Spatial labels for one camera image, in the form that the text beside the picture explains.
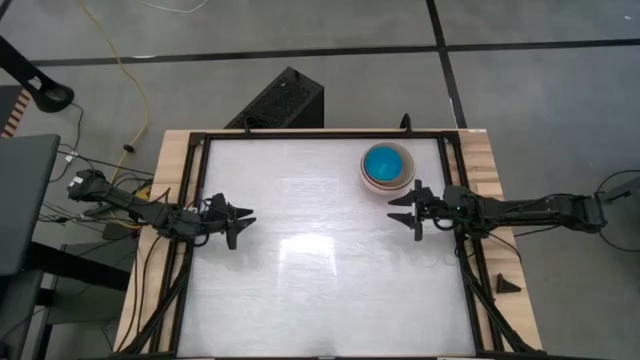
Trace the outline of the orange striped panel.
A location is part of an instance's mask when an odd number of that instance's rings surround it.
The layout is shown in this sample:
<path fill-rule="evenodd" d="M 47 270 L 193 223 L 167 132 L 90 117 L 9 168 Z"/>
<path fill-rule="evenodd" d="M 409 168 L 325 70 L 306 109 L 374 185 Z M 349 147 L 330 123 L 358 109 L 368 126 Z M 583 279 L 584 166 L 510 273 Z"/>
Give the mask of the orange striped panel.
<path fill-rule="evenodd" d="M 30 100 L 31 95 L 24 88 L 0 85 L 0 138 L 16 134 Z"/>

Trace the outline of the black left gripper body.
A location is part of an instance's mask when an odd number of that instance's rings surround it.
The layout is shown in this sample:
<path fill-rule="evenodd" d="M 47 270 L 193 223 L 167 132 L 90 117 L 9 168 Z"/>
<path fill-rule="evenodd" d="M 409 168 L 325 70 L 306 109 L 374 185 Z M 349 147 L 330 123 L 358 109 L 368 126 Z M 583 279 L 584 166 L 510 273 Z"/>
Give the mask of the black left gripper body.
<path fill-rule="evenodd" d="M 238 230 L 235 229 L 235 221 L 238 219 L 238 210 L 226 201 L 222 193 L 208 198 L 206 204 L 206 211 L 201 216 L 205 223 L 204 240 L 198 246 L 206 245 L 211 233 L 222 233 L 226 236 L 227 247 L 236 250 Z"/>

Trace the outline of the black desk leg beam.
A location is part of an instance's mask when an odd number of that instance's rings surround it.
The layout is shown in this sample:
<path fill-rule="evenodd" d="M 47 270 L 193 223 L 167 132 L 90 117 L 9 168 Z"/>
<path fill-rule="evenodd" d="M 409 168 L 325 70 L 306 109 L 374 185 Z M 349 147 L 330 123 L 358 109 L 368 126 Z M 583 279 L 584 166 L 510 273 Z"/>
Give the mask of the black desk leg beam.
<path fill-rule="evenodd" d="M 41 270 L 58 277 L 119 291 L 127 290 L 130 278 L 130 273 L 124 270 L 37 242 L 28 246 L 22 269 Z"/>

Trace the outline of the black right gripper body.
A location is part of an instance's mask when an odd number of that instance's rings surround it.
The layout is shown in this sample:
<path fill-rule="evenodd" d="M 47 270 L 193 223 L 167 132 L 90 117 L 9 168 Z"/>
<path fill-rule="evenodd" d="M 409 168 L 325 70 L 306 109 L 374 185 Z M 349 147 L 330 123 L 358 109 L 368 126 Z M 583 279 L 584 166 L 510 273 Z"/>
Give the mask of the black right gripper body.
<path fill-rule="evenodd" d="M 444 202 L 435 197 L 429 187 L 423 187 L 422 181 L 419 179 L 414 181 L 412 194 L 414 203 L 414 214 L 412 215 L 414 240 L 421 241 L 423 239 L 424 220 L 431 220 L 438 230 L 446 231 L 447 228 L 440 224 L 441 215 L 445 210 Z"/>

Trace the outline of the black perforated computer tower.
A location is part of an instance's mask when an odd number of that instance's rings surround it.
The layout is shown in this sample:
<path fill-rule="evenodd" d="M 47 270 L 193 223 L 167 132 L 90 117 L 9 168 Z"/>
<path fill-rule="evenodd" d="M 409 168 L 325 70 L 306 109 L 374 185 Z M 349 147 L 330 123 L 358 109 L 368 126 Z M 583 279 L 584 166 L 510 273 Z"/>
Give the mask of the black perforated computer tower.
<path fill-rule="evenodd" d="M 292 67 L 285 68 L 225 129 L 323 128 L 324 87 Z"/>

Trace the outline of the black triangular bracket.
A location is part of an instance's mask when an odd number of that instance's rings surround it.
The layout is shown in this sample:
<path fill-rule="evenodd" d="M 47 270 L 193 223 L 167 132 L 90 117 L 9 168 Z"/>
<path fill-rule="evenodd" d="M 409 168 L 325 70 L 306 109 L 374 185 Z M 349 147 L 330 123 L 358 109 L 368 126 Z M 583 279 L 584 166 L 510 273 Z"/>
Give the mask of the black triangular bracket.
<path fill-rule="evenodd" d="M 498 273 L 496 276 L 496 288 L 497 294 L 519 293 L 522 288 L 513 282 L 508 281 L 502 273 Z"/>

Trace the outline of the grey desk top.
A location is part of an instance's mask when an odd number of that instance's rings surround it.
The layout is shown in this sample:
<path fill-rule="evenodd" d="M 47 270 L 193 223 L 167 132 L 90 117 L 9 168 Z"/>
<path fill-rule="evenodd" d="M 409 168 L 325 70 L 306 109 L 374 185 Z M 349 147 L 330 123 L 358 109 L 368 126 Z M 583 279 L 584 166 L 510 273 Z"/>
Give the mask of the grey desk top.
<path fill-rule="evenodd" d="M 0 139 L 0 276 L 22 268 L 59 143 L 54 134 Z"/>

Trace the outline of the blue plastic bowl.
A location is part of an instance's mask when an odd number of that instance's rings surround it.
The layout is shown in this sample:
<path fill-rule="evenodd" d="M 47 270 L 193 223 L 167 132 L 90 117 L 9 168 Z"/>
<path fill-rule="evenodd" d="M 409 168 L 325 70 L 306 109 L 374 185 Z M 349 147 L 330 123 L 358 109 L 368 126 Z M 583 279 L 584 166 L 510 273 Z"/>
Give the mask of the blue plastic bowl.
<path fill-rule="evenodd" d="M 403 161 L 400 154 L 391 147 L 374 147 L 364 157 L 364 169 L 371 179 L 390 182 L 401 175 Z"/>

